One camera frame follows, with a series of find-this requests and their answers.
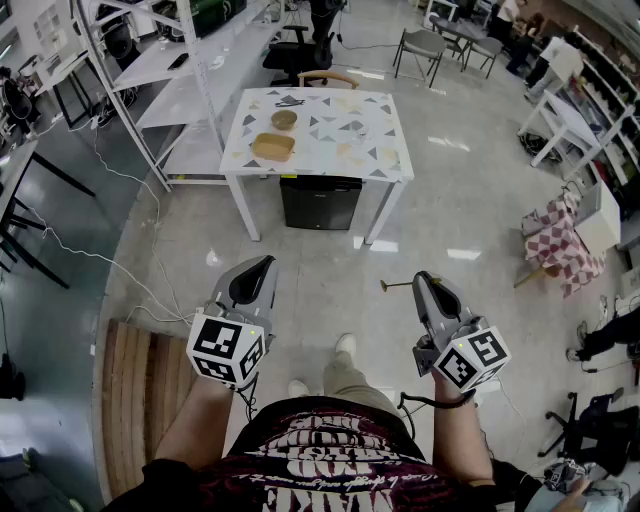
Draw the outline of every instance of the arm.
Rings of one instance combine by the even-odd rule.
[[[551,512],[581,512],[583,508],[578,504],[578,501],[589,485],[591,485],[591,481],[586,478],[576,480],[571,487],[571,494],[558,503]]]
[[[456,402],[461,395],[437,371],[433,372],[435,399]],[[457,409],[436,409],[433,465],[462,482],[493,483],[491,459],[480,430],[473,400]]]
[[[198,377],[155,458],[184,462],[194,470],[219,461],[232,400],[233,392],[223,384]]]

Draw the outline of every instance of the gray floor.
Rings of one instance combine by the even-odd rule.
[[[86,68],[82,69],[82,80],[93,97],[101,90]],[[152,92],[141,93],[132,108],[134,115],[143,111]],[[71,95],[63,90],[68,101]],[[45,115],[36,128],[43,132],[59,108],[46,98],[38,108]],[[70,108],[77,110],[79,105],[71,104]],[[165,134],[166,130],[148,131],[147,141],[157,149]],[[67,246],[112,257],[139,185],[104,169],[93,150],[94,136],[89,127],[68,133],[63,120],[41,138],[37,151],[93,190],[96,199],[35,163],[16,196],[35,208]],[[139,178],[146,175],[142,156],[117,118],[100,130],[98,148],[120,172]],[[3,275],[0,296],[10,355],[25,374],[27,391],[23,402],[0,400],[0,454],[35,448],[37,464],[49,479],[87,510],[99,510],[102,498],[90,423],[94,361],[90,348],[95,342],[110,265],[63,251],[53,237],[43,241],[35,230],[19,236],[71,289],[62,289],[22,262],[10,265],[11,273]]]

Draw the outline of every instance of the pink checkered fabric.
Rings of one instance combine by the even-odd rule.
[[[604,255],[592,256],[574,230],[575,213],[578,198],[565,193],[547,205],[547,213],[538,216],[542,226],[525,242],[526,259],[537,260],[543,267],[561,268],[558,279],[562,279],[561,288],[566,298],[600,275],[605,267]],[[523,219],[533,219],[532,212]]]

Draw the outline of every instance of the wooden bowl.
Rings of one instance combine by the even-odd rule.
[[[298,114],[293,110],[279,110],[271,116],[271,124],[277,130],[289,131],[298,120]]]

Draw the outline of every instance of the desk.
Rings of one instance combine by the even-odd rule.
[[[60,110],[62,110],[62,115],[64,115],[64,118],[67,121],[69,128],[73,128],[85,116],[87,118],[91,118],[93,114],[94,105],[93,103],[91,103],[91,99],[89,98],[87,91],[85,91],[84,87],[82,86],[82,83],[80,82],[80,79],[75,73],[75,70],[78,69],[78,67],[80,67],[85,60],[87,60],[88,56],[89,56],[89,53],[85,50],[77,57],[71,57],[61,62],[58,65],[58,67],[54,70],[53,74],[47,80],[45,80],[45,82],[42,84],[40,89],[38,89],[38,92],[36,92],[36,97],[37,97],[53,89],[53,93],[56,96],[56,100],[58,100],[58,105],[60,105]],[[96,78],[100,82],[100,77],[98,77],[98,75],[96,74],[96,71],[93,68],[93,65],[91,64],[91,62],[87,61],[87,64],[89,65],[89,68],[91,68],[91,71],[93,71],[93,74],[96,75]],[[73,91],[76,93],[76,96],[80,101],[80,104],[82,105],[82,109],[84,110],[84,112],[80,116],[78,116],[73,120],[69,117],[69,113],[67,112],[64,102],[62,101],[60,90],[58,89],[58,84],[60,84],[66,78],[69,78],[69,83],[71,84],[71,87],[73,87]],[[80,95],[80,91],[78,90],[78,87],[84,93],[84,96],[87,99],[86,104],[84,102],[84,99]]]
[[[455,41],[446,38],[445,41],[456,45],[457,48],[455,49],[451,48],[449,45],[447,45],[447,48],[453,50],[454,52],[460,52],[460,55],[463,57],[461,71],[464,71],[466,67],[464,62],[464,52],[466,52],[473,43],[477,43],[479,38],[462,23],[444,20],[442,18],[432,18],[431,21],[440,35],[442,35],[443,32],[446,32],[447,34],[451,34],[452,36],[456,37]],[[458,41],[460,41],[460,39],[464,39],[467,42],[464,48],[462,48],[458,44]]]
[[[298,115],[295,127],[287,133],[296,140],[293,155],[287,162],[255,158],[251,144],[256,135],[285,133],[271,126],[271,115],[280,110],[275,104],[294,99],[305,103],[286,107]],[[360,144],[352,141],[353,122],[368,128]],[[244,91],[220,173],[225,175],[254,241],[260,240],[260,233],[249,210],[242,175],[333,175],[389,183],[365,237],[367,244],[375,241],[406,183],[413,179],[409,151],[390,94],[319,87]]]
[[[545,108],[547,105],[551,107],[552,111]],[[579,147],[583,153],[587,153],[594,148],[600,148],[600,142],[598,142],[598,139],[580,112],[549,91],[544,91],[542,99],[520,127],[518,135],[522,135],[527,131],[527,128],[529,128],[537,115],[542,116],[553,132],[553,136],[531,161],[533,167],[536,167],[561,139],[568,140]]]
[[[71,176],[58,169],[47,159],[36,153],[37,145],[37,140],[28,142],[27,144],[20,146],[18,149],[12,151],[8,155],[0,159],[0,183],[2,183],[2,186],[4,187],[2,193],[0,193],[0,237],[2,237],[4,241],[6,241],[11,247],[13,247],[18,256],[24,259],[25,263],[31,268],[37,268],[40,272],[58,283],[63,288],[69,288],[69,285],[67,283],[65,283],[57,275],[51,272],[51,270],[40,263],[29,252],[27,252],[27,250],[22,245],[20,245],[18,241],[6,229],[6,226],[9,223],[13,223],[19,227],[32,226],[37,229],[44,229],[44,226],[42,224],[38,224],[37,222],[33,222],[23,217],[13,215],[12,211],[14,202],[22,206],[24,209],[28,209],[27,206],[22,204],[14,196],[16,191],[18,190],[18,187],[20,186],[22,178],[27,172],[29,164],[32,161],[35,161],[36,163],[42,165],[45,169],[58,176],[60,179],[66,181],[71,186],[77,188],[81,192],[84,192],[91,197],[95,197],[95,194],[84,185],[82,185],[82,183],[76,181]],[[14,262],[17,261],[15,257],[6,250],[5,247],[0,248],[4,250],[4,252]]]

